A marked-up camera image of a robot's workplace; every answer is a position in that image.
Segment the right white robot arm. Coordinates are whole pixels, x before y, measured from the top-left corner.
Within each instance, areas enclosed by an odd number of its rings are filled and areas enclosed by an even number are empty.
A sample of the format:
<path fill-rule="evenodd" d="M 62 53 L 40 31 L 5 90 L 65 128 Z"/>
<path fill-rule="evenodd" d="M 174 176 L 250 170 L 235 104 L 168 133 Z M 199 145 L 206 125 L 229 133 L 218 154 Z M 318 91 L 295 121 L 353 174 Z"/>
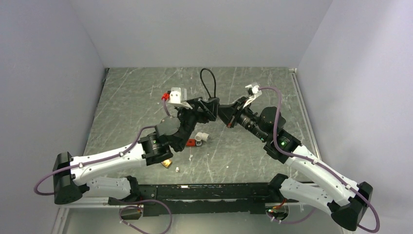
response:
<path fill-rule="evenodd" d="M 269 198 L 274 202 L 284 198 L 304 202 L 324 211 L 346 230 L 361 229 L 360 222 L 371 207 L 372 185 L 349 179 L 321 161 L 283 129 L 285 120 L 277 107 L 266 107 L 257 114 L 249 107 L 252 100 L 241 97 L 232 104 L 219 105 L 217 115 L 228 128 L 241 125 L 264 143 L 263 148 L 271 158 L 303 173 L 316 184 L 305 185 L 277 174 L 268 189 Z"/>

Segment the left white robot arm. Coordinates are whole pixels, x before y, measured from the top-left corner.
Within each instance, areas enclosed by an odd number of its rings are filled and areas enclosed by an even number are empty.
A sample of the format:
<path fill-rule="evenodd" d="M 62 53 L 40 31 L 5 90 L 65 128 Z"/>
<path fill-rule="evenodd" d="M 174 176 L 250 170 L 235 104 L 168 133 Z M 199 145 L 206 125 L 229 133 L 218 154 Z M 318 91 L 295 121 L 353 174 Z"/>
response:
<path fill-rule="evenodd" d="M 69 152 L 57 156 L 53 167 L 54 203 L 69 204 L 82 197 L 112 197 L 132 205 L 141 198 L 138 181 L 133 176 L 109 178 L 106 174 L 127 168 L 140 168 L 172 158 L 173 152 L 185 149 L 198 123 L 215 121 L 219 99 L 201 97 L 181 99 L 177 94 L 162 97 L 163 103 L 172 105 L 177 115 L 167 114 L 153 125 L 154 132 L 142 136 L 118 149 L 89 155 L 72 156 Z"/>

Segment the white pipe elbow near wrench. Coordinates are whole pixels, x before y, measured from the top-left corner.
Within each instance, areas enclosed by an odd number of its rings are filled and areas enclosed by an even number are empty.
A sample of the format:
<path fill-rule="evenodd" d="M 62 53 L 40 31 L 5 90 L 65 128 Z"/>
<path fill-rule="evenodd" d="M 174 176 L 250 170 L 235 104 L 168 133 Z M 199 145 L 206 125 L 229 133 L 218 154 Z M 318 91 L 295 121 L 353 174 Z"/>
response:
<path fill-rule="evenodd" d="M 208 133 L 204 133 L 204 132 L 198 132 L 198 133 L 195 135 L 194 139 L 195 139 L 197 142 L 199 142 L 199 141 L 205 141 L 205 142 L 207 142 L 208 139 L 209 139 L 209 134 L 208 134 Z"/>

